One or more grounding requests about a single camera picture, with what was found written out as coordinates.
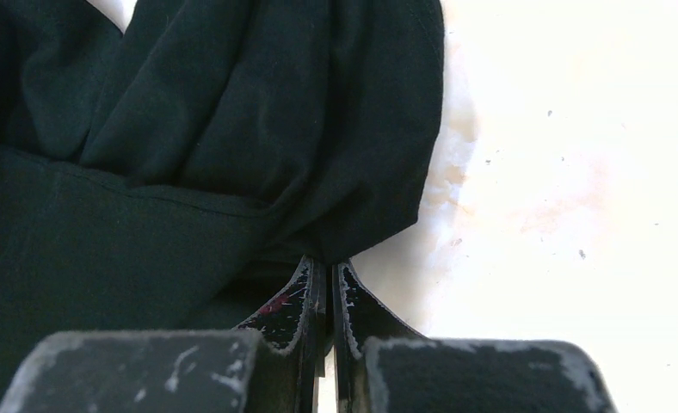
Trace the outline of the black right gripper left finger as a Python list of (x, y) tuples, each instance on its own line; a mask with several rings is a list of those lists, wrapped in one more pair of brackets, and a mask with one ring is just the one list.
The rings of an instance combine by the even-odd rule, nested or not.
[(324, 265), (305, 257), (230, 330), (59, 332), (20, 365), (2, 412), (313, 412), (324, 372)]

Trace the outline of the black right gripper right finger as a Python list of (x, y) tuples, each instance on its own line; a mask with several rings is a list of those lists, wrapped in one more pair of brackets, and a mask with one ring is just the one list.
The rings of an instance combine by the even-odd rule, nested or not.
[(429, 338), (398, 318), (350, 262), (331, 274), (341, 412), (613, 412), (596, 364), (549, 340)]

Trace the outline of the black printed t-shirt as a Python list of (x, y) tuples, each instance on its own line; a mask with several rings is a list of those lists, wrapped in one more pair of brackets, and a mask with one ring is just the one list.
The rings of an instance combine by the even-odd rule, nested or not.
[(67, 330), (227, 329), (415, 224), (437, 1), (0, 1), (0, 401)]

